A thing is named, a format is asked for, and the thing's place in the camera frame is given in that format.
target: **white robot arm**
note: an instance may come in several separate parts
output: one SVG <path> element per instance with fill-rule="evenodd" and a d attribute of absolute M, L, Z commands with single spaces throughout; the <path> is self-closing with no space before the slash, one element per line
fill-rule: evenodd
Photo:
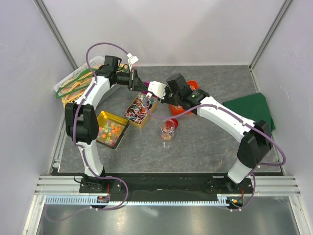
<path fill-rule="evenodd" d="M 114 60 L 115 57 L 111 56 L 108 61 Z M 85 100 L 84 105 L 82 105 L 79 111 L 79 114 L 84 117 L 83 120 L 77 121 L 76 142 L 82 157 L 85 155 L 89 163 L 89 166 L 85 165 L 85 174 L 87 176 L 94 177 L 89 167 L 97 175 L 105 175 L 96 148 L 96 137 L 99 127 L 94 108 L 98 105 L 102 95 L 114 84 L 127 85 L 130 91 L 148 91 L 148 95 L 156 95 L 161 103 L 180 105 L 185 110 L 194 107 L 193 113 L 214 122 L 230 133 L 240 142 L 237 153 L 238 159 L 228 172 L 228 178 L 225 179 L 231 183 L 239 184 L 272 148 L 271 143 L 264 137 L 251 131 L 244 125 L 247 123 L 270 136 L 269 127 L 266 122 L 260 121 L 255 123 L 253 120 L 236 114 L 219 104 L 213 97 L 201 89 L 192 91 L 182 75 L 176 74 L 171 76 L 166 80 L 167 85 L 159 82 L 150 82 L 149 87 L 146 87 L 139 79 L 136 70 L 132 69 L 131 72 L 119 73 L 116 73 L 116 70 L 117 68 L 114 63 L 105 62 L 105 65 L 97 72 L 97 82 L 95 82 L 94 78 L 92 80 L 92 83 L 95 84 L 93 88 L 91 84 L 80 99 L 74 104 L 66 104 L 65 107 L 67 135 L 73 138 L 74 114 L 78 104 L 83 99 Z"/>

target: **gray table surface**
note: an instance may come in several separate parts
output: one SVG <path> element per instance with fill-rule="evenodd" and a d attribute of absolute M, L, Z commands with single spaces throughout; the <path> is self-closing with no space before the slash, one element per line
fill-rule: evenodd
<path fill-rule="evenodd" d="M 168 66 L 139 67 L 142 81 L 165 80 L 181 73 L 195 80 L 218 102 L 256 93 L 248 66 Z M 122 87 L 96 108 L 97 115 L 105 110 L 123 116 L 137 96 Z M 155 114 L 171 115 L 169 105 L 158 104 Z M 227 172 L 236 161 L 239 143 L 212 122 L 194 114 L 179 118 L 179 127 L 171 142 L 160 138 L 162 120 L 150 117 L 143 129 L 130 126 L 116 150 L 97 144 L 101 163 L 106 172 Z M 271 150 L 264 162 L 277 163 Z M 258 171 L 279 171 L 278 167 L 263 166 Z M 84 165 L 77 147 L 67 137 L 59 172 L 83 172 Z"/>
<path fill-rule="evenodd" d="M 50 219 L 59 220 L 85 206 L 45 207 Z M 255 197 L 242 212 L 205 206 L 125 206 L 105 212 L 86 210 L 61 223 L 50 223 L 42 216 L 39 227 L 44 235 L 300 234 L 288 197 Z"/>

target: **green cloth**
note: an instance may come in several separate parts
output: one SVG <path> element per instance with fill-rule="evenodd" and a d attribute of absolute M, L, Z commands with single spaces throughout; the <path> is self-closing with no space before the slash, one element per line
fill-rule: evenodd
<path fill-rule="evenodd" d="M 274 121 L 270 116 L 268 104 L 262 93 L 226 101 L 223 105 L 235 113 L 256 122 L 262 119 L 268 123 L 271 131 L 275 130 Z"/>

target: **metal bar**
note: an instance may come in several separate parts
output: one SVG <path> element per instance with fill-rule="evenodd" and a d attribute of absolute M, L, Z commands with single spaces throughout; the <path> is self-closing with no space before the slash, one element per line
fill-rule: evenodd
<path fill-rule="evenodd" d="M 63 152 L 63 147 L 64 147 L 64 143 L 65 143 L 65 135 L 66 135 L 66 131 L 65 131 L 65 119 L 64 119 L 64 115 L 62 117 L 62 123 L 60 125 L 60 129 L 59 129 L 59 135 L 56 141 L 56 144 L 54 145 L 53 151 L 52 151 L 52 156 L 51 156 L 51 160 L 50 160 L 50 164 L 49 164 L 49 170 L 48 170 L 48 174 L 51 174 L 52 169 L 56 166 L 55 162 L 59 159 L 59 155 L 60 153 Z"/>
<path fill-rule="evenodd" d="M 71 67 L 75 70 L 78 68 L 72 54 L 70 53 L 60 31 L 58 30 L 52 16 L 50 15 L 45 3 L 43 0 L 34 0 L 35 4 L 37 5 L 38 9 L 41 12 L 41 15 L 43 16 L 43 18 L 45 19 L 46 23 L 48 24 L 53 36 L 55 37 L 55 39 L 57 40 L 60 48 L 62 49 L 64 55 L 66 56 L 69 64 L 71 65 Z"/>
<path fill-rule="evenodd" d="M 309 221 L 307 220 L 308 218 L 304 215 L 303 209 L 302 209 L 302 204 L 300 202 L 300 198 L 302 197 L 289 197 L 292 212 L 294 215 L 294 218 L 297 222 L 298 229 L 301 235 L 311 235 L 312 234 L 312 229 L 309 226 Z"/>
<path fill-rule="evenodd" d="M 265 38 L 263 39 L 258 51 L 256 52 L 254 58 L 252 59 L 251 64 L 249 65 L 250 70 L 253 70 L 255 65 L 258 63 L 261 55 L 263 54 L 264 50 L 268 46 L 270 40 L 272 39 L 274 33 L 276 32 L 280 22 L 282 21 L 283 17 L 285 16 L 286 12 L 288 11 L 292 2 L 293 2 L 293 0 L 285 0 L 283 5 L 279 9 L 278 14 L 276 15 L 276 17 L 275 17 L 272 25 L 270 26 Z"/>
<path fill-rule="evenodd" d="M 35 195 L 31 207 L 29 209 L 26 224 L 22 235 L 35 235 L 37 234 L 41 215 L 43 213 L 45 204 L 45 196 Z"/>
<path fill-rule="evenodd" d="M 255 76 L 254 70 L 250 70 L 250 73 L 251 73 L 251 77 L 252 77 L 252 81 L 253 81 L 253 84 L 254 84 L 255 91 L 258 93 L 258 92 L 260 92 L 260 89 L 259 89 L 258 82 L 256 80 L 256 76 Z"/>
<path fill-rule="evenodd" d="M 83 195 L 73 176 L 41 176 L 35 190 L 36 195 Z M 293 176 L 256 176 L 256 196 L 300 196 Z"/>

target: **plastic container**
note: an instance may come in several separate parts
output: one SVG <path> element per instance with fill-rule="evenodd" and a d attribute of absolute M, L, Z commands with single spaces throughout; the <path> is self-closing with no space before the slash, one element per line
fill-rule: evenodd
<path fill-rule="evenodd" d="M 147 113 L 145 115 L 145 118 L 143 120 L 141 120 L 141 122 L 137 122 L 136 123 L 134 120 L 132 120 L 130 117 L 128 117 L 128 113 L 130 111 L 132 111 L 132 108 L 133 108 L 134 104 L 137 103 L 138 99 L 142 99 L 143 97 L 145 97 L 145 96 L 143 94 L 139 93 L 136 96 L 136 98 L 132 101 L 132 103 L 130 104 L 130 106 L 127 108 L 126 112 L 123 115 L 124 118 L 127 118 L 130 121 L 130 125 L 135 126 L 135 127 L 139 128 L 139 129 L 143 128 L 143 126 L 146 124 L 147 120 L 149 119 L 150 115 Z M 153 98 L 153 97 L 151 97 L 150 100 L 151 99 L 154 101 L 154 103 L 153 103 L 152 107 L 149 110 L 150 110 L 150 112 L 153 112 L 156 109 L 156 107 L 157 107 L 157 99 Z"/>
<path fill-rule="evenodd" d="M 187 84 L 191 87 L 192 90 L 199 89 L 199 86 L 196 81 L 187 81 Z M 179 105 L 171 105 L 170 104 L 170 109 L 173 115 L 178 115 L 184 112 L 185 110 Z"/>
<path fill-rule="evenodd" d="M 129 126 L 129 121 L 105 111 L 101 111 L 97 121 L 99 124 L 97 142 L 116 149 Z"/>
<path fill-rule="evenodd" d="M 96 65 L 102 65 L 102 64 L 104 64 L 104 57 L 102 57 L 102 56 L 93 57 L 92 59 L 89 60 L 89 63 L 90 63 L 91 67 L 94 67 Z M 59 90 L 59 88 L 62 87 L 66 82 L 71 81 L 72 79 L 76 78 L 82 71 L 86 70 L 87 68 L 88 68 L 87 64 L 84 63 L 82 66 L 80 66 L 74 72 L 72 72 L 70 75 L 68 75 L 67 77 L 62 79 L 60 82 L 58 82 L 54 86 L 55 92 L 57 92 Z M 103 100 L 105 100 L 107 97 L 109 97 L 112 93 L 114 93 L 118 88 L 120 88 L 120 85 L 113 85 L 106 93 L 104 93 L 104 95 L 102 96 L 102 98 L 99 101 L 99 104 L 101 102 L 103 102 Z M 67 102 L 75 102 L 75 100 L 77 98 L 79 98 L 79 97 L 77 96 L 71 100 L 68 100 Z"/>
<path fill-rule="evenodd" d="M 171 119 L 164 120 L 161 125 L 161 139 L 171 141 L 175 136 L 175 123 Z"/>

